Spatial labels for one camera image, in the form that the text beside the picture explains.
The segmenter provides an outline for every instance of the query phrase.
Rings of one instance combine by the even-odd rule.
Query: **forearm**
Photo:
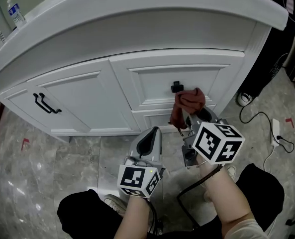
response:
[[[201,175],[205,176],[213,166],[204,164],[200,169]],[[221,220],[223,235],[237,223],[254,218],[246,197],[225,168],[205,181],[205,185]]]
[[[115,239],[145,239],[148,229],[149,206],[143,198],[130,197],[125,216]]]

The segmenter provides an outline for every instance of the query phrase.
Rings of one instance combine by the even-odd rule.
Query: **black pants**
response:
[[[282,211],[284,190],[271,174],[248,165],[236,183],[246,196],[257,223],[265,231]],[[73,239],[114,238],[122,217],[100,200],[94,190],[72,194],[63,199],[57,212],[62,230]],[[198,230],[172,232],[163,238],[217,238],[221,239],[221,222],[218,216]]]

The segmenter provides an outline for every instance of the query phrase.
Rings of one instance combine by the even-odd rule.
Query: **white marker cube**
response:
[[[160,180],[155,167],[120,165],[117,187],[126,195],[149,198]]]
[[[193,148],[212,165],[226,164],[233,162],[244,141],[232,125],[203,122]]]

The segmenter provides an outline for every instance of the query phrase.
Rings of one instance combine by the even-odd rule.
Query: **red cloth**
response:
[[[200,88],[177,92],[175,94],[175,103],[170,118],[171,124],[178,129],[187,128],[182,109],[189,114],[196,114],[203,108],[205,102],[205,95]]]

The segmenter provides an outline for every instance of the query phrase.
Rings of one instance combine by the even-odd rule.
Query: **power strip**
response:
[[[280,122],[276,119],[272,119],[271,124],[272,124],[273,135],[277,139],[277,136],[280,135]],[[279,146],[279,144],[274,140],[271,132],[270,134],[271,134],[271,145],[273,145],[274,147]]]

